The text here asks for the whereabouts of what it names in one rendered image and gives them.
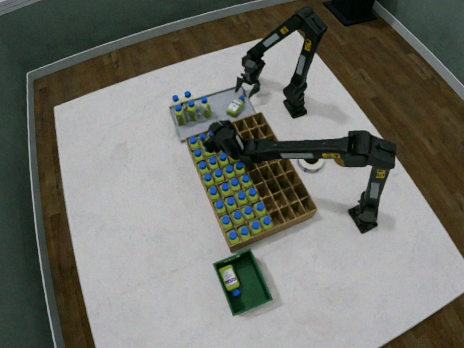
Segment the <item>dark green plastic crate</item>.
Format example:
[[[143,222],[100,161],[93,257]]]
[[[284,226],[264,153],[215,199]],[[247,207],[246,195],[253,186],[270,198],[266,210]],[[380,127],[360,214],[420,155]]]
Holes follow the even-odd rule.
[[[273,300],[251,248],[212,264],[233,317]],[[235,297],[233,297],[231,292],[226,290],[221,275],[218,271],[220,268],[229,264],[232,265],[240,283],[240,287],[238,288],[240,294]],[[256,265],[258,271],[254,271],[254,264]],[[267,300],[268,295],[270,299]]]

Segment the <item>brown cardboard divided carton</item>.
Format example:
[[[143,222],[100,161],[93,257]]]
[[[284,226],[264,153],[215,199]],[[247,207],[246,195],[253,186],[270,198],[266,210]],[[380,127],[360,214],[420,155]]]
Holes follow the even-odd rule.
[[[277,136],[275,135],[274,131],[272,130],[270,124],[268,123],[268,121],[265,118],[262,111],[258,112],[258,113],[255,113],[255,114],[252,114],[252,115],[249,115],[249,116],[246,116],[246,117],[243,117],[243,118],[240,118],[240,119],[237,119],[235,121],[232,121],[232,124],[235,126],[236,129],[238,128],[237,133],[243,139],[251,139],[251,138],[265,139],[266,138],[268,140],[278,140]],[[204,133],[206,135],[206,138],[208,139],[207,133],[209,131],[210,130],[206,130],[206,131],[200,132],[200,133],[192,135],[192,136],[194,136],[196,138],[197,142],[198,142],[199,134]],[[185,138],[188,147],[189,147],[188,140],[189,140],[190,137],[191,136]],[[199,142],[198,142],[198,144],[199,144]],[[217,184],[215,179],[214,179],[214,175],[213,175],[213,172],[216,171],[217,169],[212,170],[212,171],[210,170],[210,167],[208,165],[208,159],[210,159],[211,157],[205,158],[204,153],[203,153],[203,147],[204,146],[200,146],[200,144],[199,144],[199,147],[196,148],[196,149],[199,149],[201,151],[201,153],[202,153],[202,155],[204,157],[203,160],[200,160],[198,162],[195,162],[195,159],[194,159],[193,154],[192,154],[195,149],[190,150],[190,147],[189,147],[189,150],[190,150],[191,155],[193,157],[195,168],[197,170],[197,173],[199,175],[199,178],[201,180],[203,188],[204,188],[204,190],[206,192],[206,195],[208,197],[210,205],[211,205],[215,215],[217,216],[221,227],[222,227],[222,224],[220,222],[220,217],[225,216],[225,215],[229,216],[229,218],[230,218],[230,220],[231,220],[231,222],[233,224],[232,228],[227,229],[225,231],[224,231],[224,229],[222,227],[222,230],[223,230],[222,233],[223,233],[223,236],[225,238],[225,241],[226,241],[226,243],[228,245],[228,248],[229,248],[230,252],[241,249],[241,248],[243,248],[245,246],[248,246],[248,245],[250,245],[252,243],[255,243],[255,242],[260,241],[260,240],[262,240],[264,238],[267,238],[267,237],[269,237],[271,235],[274,235],[274,234],[276,234],[276,233],[278,233],[280,231],[283,231],[283,230],[285,230],[287,228],[290,228],[290,227],[292,227],[292,226],[294,226],[296,224],[299,224],[299,223],[301,223],[301,222],[303,222],[305,220],[308,220],[308,219],[312,218],[314,216],[314,214],[317,212],[318,208],[317,208],[316,204],[314,203],[312,197],[310,196],[307,188],[305,187],[303,181],[301,180],[299,174],[297,173],[297,171],[296,171],[295,167],[293,166],[290,159],[278,159],[278,160],[275,159],[275,160],[270,160],[270,161],[267,161],[267,162],[262,161],[262,163],[253,163],[253,164],[245,164],[244,162],[242,162],[243,167],[245,169],[245,173],[237,176],[237,173],[236,173],[236,171],[234,169],[234,164],[236,164],[237,162],[241,162],[241,161],[239,160],[239,161],[236,161],[234,163],[231,163],[231,161],[230,161],[230,159],[228,157],[228,154],[225,151],[222,152],[222,153],[226,154],[226,157],[227,157],[228,162],[229,162],[228,165],[232,166],[233,171],[235,172],[235,177],[234,178],[236,178],[238,180],[239,185],[241,187],[240,191],[235,192],[233,194],[233,191],[232,191],[232,189],[231,189],[231,187],[229,185],[229,180],[231,180],[233,178],[227,180],[227,178],[226,178],[226,176],[225,176],[225,174],[223,172],[223,169],[228,165],[221,167],[221,165],[220,165],[220,163],[218,161],[218,156],[221,153],[216,155],[215,152],[213,151],[214,156],[211,156],[211,157],[216,158],[216,160],[218,162],[218,165],[219,165],[218,169],[222,170],[222,173],[223,173],[223,176],[224,176],[224,179],[225,179],[225,181],[220,182],[220,183]],[[205,175],[206,173],[201,175],[200,171],[199,171],[199,169],[197,167],[197,164],[199,164],[201,161],[204,161],[206,163],[206,165],[207,165],[207,167],[209,169],[209,172],[207,172],[207,173],[211,174],[215,185],[206,188],[206,186],[204,184],[204,181],[202,179],[202,176]],[[242,184],[241,184],[241,182],[239,180],[239,178],[241,176],[245,175],[245,174],[249,176],[249,179],[250,179],[250,181],[252,183],[252,186],[248,187],[246,189],[243,188],[243,186],[242,186]],[[225,196],[225,197],[222,197],[219,186],[222,185],[223,183],[227,183],[229,185],[229,188],[230,188],[232,194],[230,194],[228,196]],[[218,193],[220,195],[220,199],[217,199],[215,201],[211,200],[211,198],[209,196],[209,193],[208,193],[208,189],[211,188],[211,187],[216,187],[216,189],[217,189],[217,191],[218,191]],[[250,188],[254,188],[256,190],[256,193],[257,193],[258,197],[259,197],[258,200],[254,201],[252,203],[250,203],[250,201],[249,201],[249,199],[247,197],[247,194],[246,194],[246,190],[248,190]],[[248,200],[248,204],[244,205],[242,207],[239,207],[238,202],[237,202],[237,200],[235,198],[235,194],[239,193],[241,191],[245,193],[245,196],[246,196],[246,198]],[[229,198],[229,197],[234,198],[235,203],[237,205],[237,209],[234,209],[232,211],[228,211],[227,206],[225,204],[225,199]],[[219,201],[219,200],[223,201],[224,206],[226,208],[226,213],[218,216],[217,212],[216,212],[216,210],[214,208],[214,202]],[[258,202],[262,202],[264,204],[265,210],[267,209],[266,214],[261,215],[259,217],[256,216],[256,213],[255,213],[255,211],[253,209],[254,204],[256,204]],[[252,208],[252,211],[253,211],[254,215],[255,215],[254,219],[249,220],[247,222],[246,222],[246,220],[244,218],[244,215],[243,215],[243,213],[241,211],[241,209],[243,207],[246,207],[246,206],[250,206]],[[233,222],[233,220],[231,218],[231,213],[236,211],[236,210],[239,210],[241,212],[243,218],[244,218],[244,223],[242,223],[240,225],[237,225],[237,226],[235,226],[235,224],[234,224],[234,222]],[[270,218],[270,219],[272,219],[271,222],[273,221],[276,227],[274,226],[274,224],[272,222],[274,228],[271,228],[271,229],[269,229],[267,231],[264,231],[261,224],[260,224],[260,227],[262,229],[262,233],[253,236],[250,229],[249,229],[249,222],[254,221],[254,220],[257,220],[259,222],[260,218],[262,218],[264,216],[271,217]],[[241,240],[241,238],[240,238],[240,236],[238,234],[238,228],[242,227],[242,226],[247,226],[247,228],[248,228],[248,230],[249,230],[249,232],[251,234],[250,238],[245,239],[243,241]],[[237,233],[237,235],[238,235],[241,242],[238,242],[238,243],[233,244],[233,245],[230,246],[230,243],[229,243],[228,238],[227,238],[225,233],[229,232],[231,230],[235,230],[235,232]]]

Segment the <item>brown packing tape roll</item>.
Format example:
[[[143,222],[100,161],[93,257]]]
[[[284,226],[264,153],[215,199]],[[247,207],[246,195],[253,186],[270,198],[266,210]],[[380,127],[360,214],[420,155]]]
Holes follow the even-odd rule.
[[[339,166],[345,167],[344,164],[343,164],[343,160],[334,159],[334,161],[335,161],[335,163],[338,164]]]

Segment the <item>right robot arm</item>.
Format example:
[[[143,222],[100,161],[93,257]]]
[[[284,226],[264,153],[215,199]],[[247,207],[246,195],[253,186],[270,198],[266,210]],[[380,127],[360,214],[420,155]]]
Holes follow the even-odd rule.
[[[264,57],[264,53],[266,51],[298,29],[305,33],[304,42],[294,74],[290,83],[287,85],[288,87],[286,86],[283,89],[283,94],[287,98],[283,100],[283,104],[293,119],[304,116],[308,112],[304,107],[304,91],[308,87],[306,82],[307,74],[319,42],[328,28],[321,18],[315,13],[314,9],[311,8],[312,7],[305,6],[300,9],[288,18],[286,22],[282,23],[268,34],[268,36],[250,48],[246,52],[247,57],[245,55],[241,58],[241,65],[244,67],[245,72],[244,74],[258,79],[266,64],[264,60],[261,59]]]

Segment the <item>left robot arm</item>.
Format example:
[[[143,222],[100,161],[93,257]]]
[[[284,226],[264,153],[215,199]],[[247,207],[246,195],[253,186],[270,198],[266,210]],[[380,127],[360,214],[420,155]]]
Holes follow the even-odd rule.
[[[380,197],[390,170],[395,168],[396,144],[367,130],[351,130],[347,136],[335,139],[285,141],[243,139],[218,121],[213,122],[209,130],[215,136],[214,143],[223,152],[225,149],[232,159],[240,159],[245,164],[275,159],[339,159],[345,167],[372,166],[368,189],[357,200],[360,205],[350,208],[348,213],[361,234],[378,226]]]

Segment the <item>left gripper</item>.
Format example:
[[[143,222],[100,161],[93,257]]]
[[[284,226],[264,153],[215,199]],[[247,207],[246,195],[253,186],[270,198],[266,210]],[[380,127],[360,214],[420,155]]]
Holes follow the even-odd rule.
[[[229,127],[230,129],[233,129],[237,132],[236,128],[234,125],[231,123],[231,121],[228,120],[219,120],[219,122],[224,126],[224,127]],[[229,126],[228,126],[229,125]],[[205,148],[212,153],[214,150],[216,153],[219,153],[221,149],[214,143],[213,139],[215,139],[214,134],[209,138],[205,139],[203,136],[202,137],[202,144],[205,146]],[[209,143],[208,143],[209,142]]]

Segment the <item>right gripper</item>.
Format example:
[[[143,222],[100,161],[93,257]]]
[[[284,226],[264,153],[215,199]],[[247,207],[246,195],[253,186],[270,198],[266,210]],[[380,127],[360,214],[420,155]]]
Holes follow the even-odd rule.
[[[251,90],[251,92],[249,94],[249,97],[248,97],[248,99],[250,99],[254,94],[256,94],[257,92],[260,91],[261,83],[260,83],[260,81],[258,79],[253,78],[253,77],[251,77],[249,75],[246,75],[244,73],[241,73],[240,76],[242,76],[243,79],[237,76],[235,93],[237,93],[237,91],[240,89],[240,87],[242,86],[243,83],[246,83],[246,84],[248,84],[250,86],[252,86],[254,84],[254,86],[253,86],[253,88],[252,88],[252,90]]]

